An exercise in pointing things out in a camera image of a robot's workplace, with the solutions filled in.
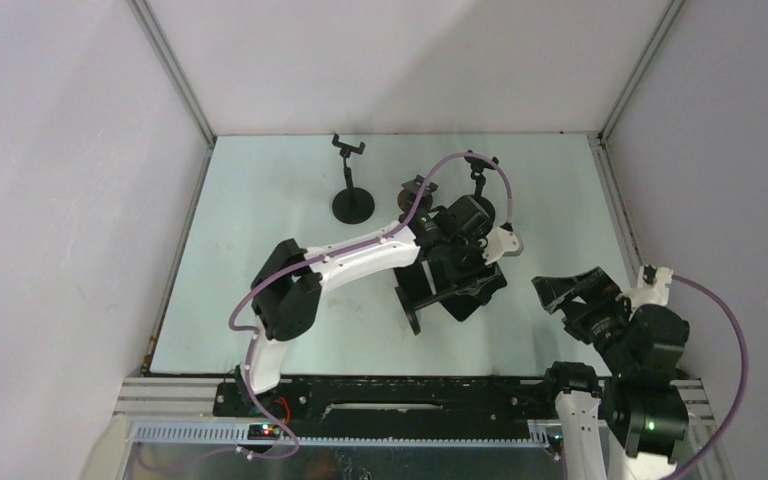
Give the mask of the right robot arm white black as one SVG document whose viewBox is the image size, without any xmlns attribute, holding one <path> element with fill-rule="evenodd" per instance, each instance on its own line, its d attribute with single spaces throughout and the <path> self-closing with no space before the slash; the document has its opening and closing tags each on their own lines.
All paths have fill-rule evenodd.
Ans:
<svg viewBox="0 0 768 480">
<path fill-rule="evenodd" d="M 673 382 L 689 340 L 689 324 L 668 307 L 673 272 L 643 266 L 635 287 L 622 289 L 602 268 L 570 277 L 536 276 L 543 309 L 561 311 L 564 330 L 592 346 L 609 370 L 599 381 L 580 362 L 556 361 L 541 392 L 559 418 L 568 479 L 665 479 L 689 413 Z"/>
</svg>

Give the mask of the black round-base phone stand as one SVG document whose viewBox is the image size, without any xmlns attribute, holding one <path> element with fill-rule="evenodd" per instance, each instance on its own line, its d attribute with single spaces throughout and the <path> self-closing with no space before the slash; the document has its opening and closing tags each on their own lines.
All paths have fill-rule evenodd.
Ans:
<svg viewBox="0 0 768 480">
<path fill-rule="evenodd" d="M 485 171 L 490 169 L 490 166 L 484 160 L 475 156 L 472 150 L 467 151 L 464 160 L 470 166 L 470 179 L 474 182 L 474 192 L 471 197 L 483 208 L 489 219 L 494 221 L 496 218 L 496 209 L 493 203 L 483 194 L 484 187 L 487 183 Z"/>
</svg>

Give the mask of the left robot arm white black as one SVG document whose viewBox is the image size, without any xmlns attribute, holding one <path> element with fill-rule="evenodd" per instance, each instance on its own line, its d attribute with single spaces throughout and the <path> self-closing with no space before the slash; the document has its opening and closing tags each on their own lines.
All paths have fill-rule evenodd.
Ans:
<svg viewBox="0 0 768 480">
<path fill-rule="evenodd" d="M 252 416 L 272 411 L 289 343 L 313 326 L 321 297 L 350 282 L 393 271 L 397 299 L 415 334 L 421 331 L 418 311 L 430 305 L 467 320 L 507 284 L 486 255 L 495 218 L 488 199 L 463 195 L 450 206 L 406 211 L 343 243 L 302 248 L 293 239 L 280 242 L 245 298 L 256 323 L 237 370 L 238 404 Z"/>
</svg>

